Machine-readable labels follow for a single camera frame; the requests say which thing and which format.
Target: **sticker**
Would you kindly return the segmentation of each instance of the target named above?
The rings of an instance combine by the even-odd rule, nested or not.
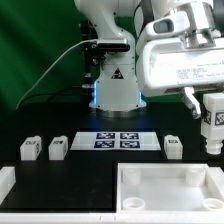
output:
[[[66,147],[66,144],[64,145],[64,155],[66,154],[66,151],[67,151],[67,147]]]
[[[120,148],[124,149],[140,149],[139,141],[121,141]]]
[[[115,71],[114,75],[112,76],[112,79],[124,79],[119,68],[117,68],[117,70]]]
[[[212,113],[210,111],[207,111],[207,117],[204,119],[204,122],[211,125],[211,123],[212,123]]]
[[[37,154],[38,154],[39,151],[40,151],[40,146],[39,146],[39,144],[37,144],[37,146],[36,146],[36,150],[37,150]]]
[[[63,144],[63,141],[54,141],[53,144],[54,145],[61,145],[61,144]]]
[[[171,143],[171,144],[177,144],[178,143],[177,140],[168,140],[168,142]]]
[[[215,115],[215,126],[224,125],[224,112],[216,113]]]
[[[36,141],[27,141],[26,145],[34,145],[36,143]]]
[[[96,141],[95,142],[95,149],[108,149],[114,148],[115,141]]]
[[[115,139],[115,133],[97,133],[96,139]]]
[[[120,139],[139,139],[138,133],[121,133]]]

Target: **screw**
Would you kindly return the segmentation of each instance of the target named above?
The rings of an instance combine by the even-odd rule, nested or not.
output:
[[[96,44],[92,44],[92,46],[91,46],[92,48],[96,48],[97,47],[97,45]]]
[[[95,58],[93,59],[93,65],[98,65],[99,64],[99,62],[98,62],[98,60],[96,60]]]

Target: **black table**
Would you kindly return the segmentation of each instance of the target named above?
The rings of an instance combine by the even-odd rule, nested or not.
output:
[[[206,153],[201,121],[179,103],[154,103],[147,112],[128,119],[103,118],[79,103],[33,103],[14,112],[0,125],[0,166],[14,166],[16,185],[0,212],[115,212],[118,163],[207,163],[224,168],[224,153]],[[49,161],[53,137],[65,135],[69,147],[77,131],[155,131],[162,151],[69,151],[64,161]],[[42,137],[37,161],[20,160],[27,137]],[[183,160],[167,160],[166,135],[179,136]]]

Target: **blue light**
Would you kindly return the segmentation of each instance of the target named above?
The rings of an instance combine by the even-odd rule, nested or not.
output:
[[[93,97],[94,97],[94,99],[93,99],[93,104],[94,105],[96,105],[96,89],[97,89],[97,87],[96,87],[96,82],[94,82],[94,92],[93,92]]]
[[[145,103],[143,100],[142,100],[142,93],[139,92],[139,104],[143,104]]]

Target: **green backdrop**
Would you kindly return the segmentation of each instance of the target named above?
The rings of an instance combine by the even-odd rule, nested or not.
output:
[[[0,120],[15,110],[23,94],[66,49],[81,40],[78,25],[84,19],[73,0],[0,0]],[[134,33],[132,18],[119,18],[117,23]],[[83,57],[73,51],[32,94],[81,85],[83,70]]]

